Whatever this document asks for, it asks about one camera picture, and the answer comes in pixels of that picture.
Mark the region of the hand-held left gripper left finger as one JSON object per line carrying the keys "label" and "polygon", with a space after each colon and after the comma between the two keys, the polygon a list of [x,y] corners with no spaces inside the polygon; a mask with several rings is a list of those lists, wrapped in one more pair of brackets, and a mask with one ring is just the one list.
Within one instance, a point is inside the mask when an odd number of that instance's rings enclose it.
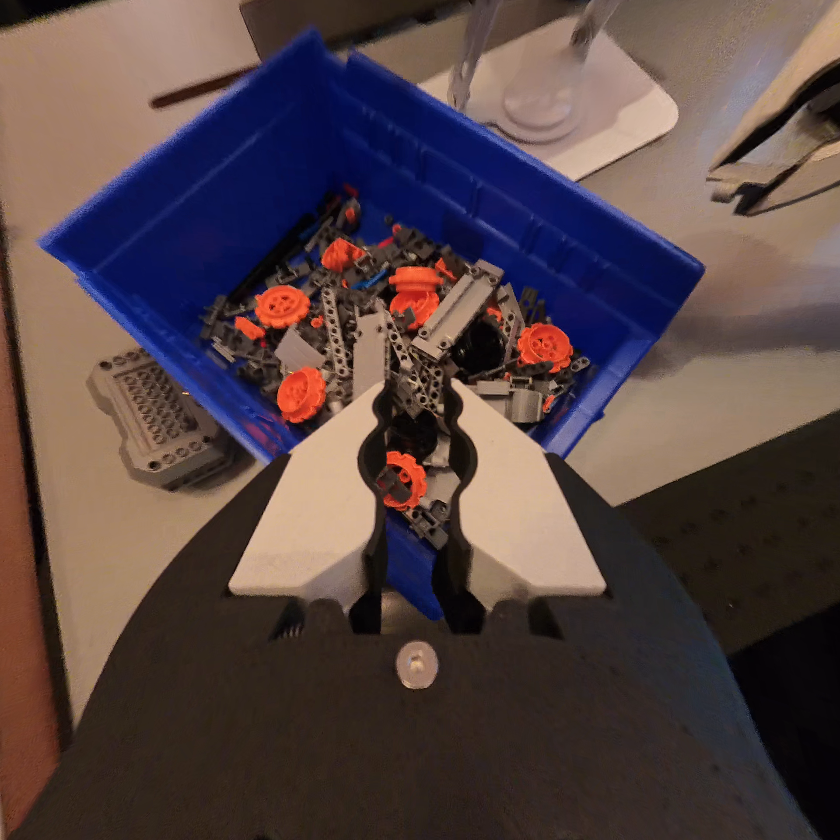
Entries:
{"label": "hand-held left gripper left finger", "polygon": [[228,582],[233,595],[331,600],[357,634],[382,630],[391,389],[377,381],[294,447]]}

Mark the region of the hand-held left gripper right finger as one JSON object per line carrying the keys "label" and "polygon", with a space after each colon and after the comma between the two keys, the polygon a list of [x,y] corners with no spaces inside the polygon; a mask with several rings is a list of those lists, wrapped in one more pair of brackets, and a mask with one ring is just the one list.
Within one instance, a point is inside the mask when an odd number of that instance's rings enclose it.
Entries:
{"label": "hand-held left gripper right finger", "polygon": [[436,558],[448,629],[479,634],[503,602],[603,595],[605,578],[553,471],[557,456],[461,381],[446,384],[444,418],[458,479]]}

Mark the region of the pile of toy brick parts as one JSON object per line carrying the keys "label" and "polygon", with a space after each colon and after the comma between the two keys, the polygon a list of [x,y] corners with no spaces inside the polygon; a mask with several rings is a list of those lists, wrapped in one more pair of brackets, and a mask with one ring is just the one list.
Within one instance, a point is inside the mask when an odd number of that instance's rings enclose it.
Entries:
{"label": "pile of toy brick parts", "polygon": [[447,539],[456,475],[445,385],[460,381],[529,431],[560,415],[590,360],[555,326],[536,289],[517,294],[503,270],[384,216],[367,244],[349,185],[328,192],[266,257],[205,309],[199,342],[312,433],[373,384],[392,387],[385,505],[436,549]]}

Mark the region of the blue plastic storage bin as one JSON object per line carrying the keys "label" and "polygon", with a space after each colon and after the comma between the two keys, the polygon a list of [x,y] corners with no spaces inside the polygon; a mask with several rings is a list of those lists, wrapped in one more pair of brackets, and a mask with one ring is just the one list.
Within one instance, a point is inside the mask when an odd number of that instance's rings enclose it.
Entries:
{"label": "blue plastic storage bin", "polygon": [[[348,185],[367,244],[389,215],[469,263],[537,290],[591,362],[571,403],[528,435],[566,456],[700,280],[694,257],[599,196],[365,56],[337,59],[315,31],[122,173],[41,240],[44,251],[199,405],[269,469],[268,497],[234,540],[232,577],[287,457],[310,434],[208,354],[205,309],[326,193]],[[560,483],[560,464],[553,466]],[[385,505],[387,572],[433,619],[438,551]]]}

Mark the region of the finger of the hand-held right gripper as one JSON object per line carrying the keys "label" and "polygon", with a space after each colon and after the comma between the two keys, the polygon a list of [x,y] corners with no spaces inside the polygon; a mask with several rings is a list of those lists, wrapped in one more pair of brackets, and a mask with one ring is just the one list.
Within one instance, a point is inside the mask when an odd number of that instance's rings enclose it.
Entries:
{"label": "finger of the hand-held right gripper", "polygon": [[736,162],[710,171],[710,199],[735,203],[734,214],[752,217],[781,209],[839,186],[839,139],[817,146],[792,164]]}
{"label": "finger of the hand-held right gripper", "polygon": [[740,162],[810,100],[838,84],[839,2],[834,2],[718,150],[709,173]]}

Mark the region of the grey perforated toy brick block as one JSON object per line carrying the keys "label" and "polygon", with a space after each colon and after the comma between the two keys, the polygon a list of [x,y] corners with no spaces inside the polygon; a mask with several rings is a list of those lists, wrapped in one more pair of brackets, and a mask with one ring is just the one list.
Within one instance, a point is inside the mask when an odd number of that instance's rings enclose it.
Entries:
{"label": "grey perforated toy brick block", "polygon": [[135,480],[175,491],[202,484],[235,462],[228,432],[145,349],[100,359],[87,387],[117,427],[120,457]]}

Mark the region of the white metal board stand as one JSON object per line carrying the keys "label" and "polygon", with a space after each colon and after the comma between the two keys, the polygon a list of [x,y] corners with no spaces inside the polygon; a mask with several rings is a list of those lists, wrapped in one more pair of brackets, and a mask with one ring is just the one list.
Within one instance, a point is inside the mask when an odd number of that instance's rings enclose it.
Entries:
{"label": "white metal board stand", "polygon": [[577,182],[663,137],[679,116],[606,33],[620,5],[587,2],[487,49],[502,2],[476,2],[455,65],[419,87]]}

